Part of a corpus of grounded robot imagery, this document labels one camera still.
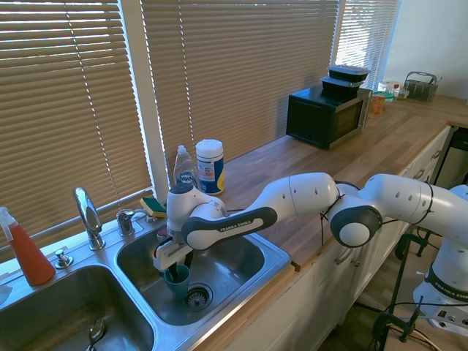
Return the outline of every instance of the teal cup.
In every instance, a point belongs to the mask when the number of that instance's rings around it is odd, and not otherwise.
[[[185,265],[177,265],[177,281],[174,280],[169,270],[166,269],[164,272],[159,272],[164,278],[166,285],[173,292],[173,296],[176,300],[183,300],[189,292],[190,284],[190,270]]]

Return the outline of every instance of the sponge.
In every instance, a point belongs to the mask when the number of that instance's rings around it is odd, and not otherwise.
[[[166,217],[166,209],[162,207],[154,197],[142,197],[140,204],[144,209],[146,209],[151,217]]]

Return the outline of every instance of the microwave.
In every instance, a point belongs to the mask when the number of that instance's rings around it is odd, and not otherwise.
[[[361,132],[366,124],[372,91],[336,95],[315,86],[291,94],[286,134],[318,148],[330,149]]]

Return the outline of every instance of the container label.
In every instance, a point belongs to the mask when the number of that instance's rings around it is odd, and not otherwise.
[[[197,181],[195,178],[195,174],[190,171],[182,172],[178,177],[178,183],[187,183],[193,185],[195,188],[197,187]]]
[[[218,194],[224,190],[224,159],[217,161],[198,160],[198,178],[201,191]]]

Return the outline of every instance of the dawn dish soap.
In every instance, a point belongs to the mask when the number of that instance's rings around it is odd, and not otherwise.
[[[199,188],[197,166],[195,166],[195,163],[183,145],[179,145],[177,149],[174,182],[175,184],[191,184],[197,189]]]

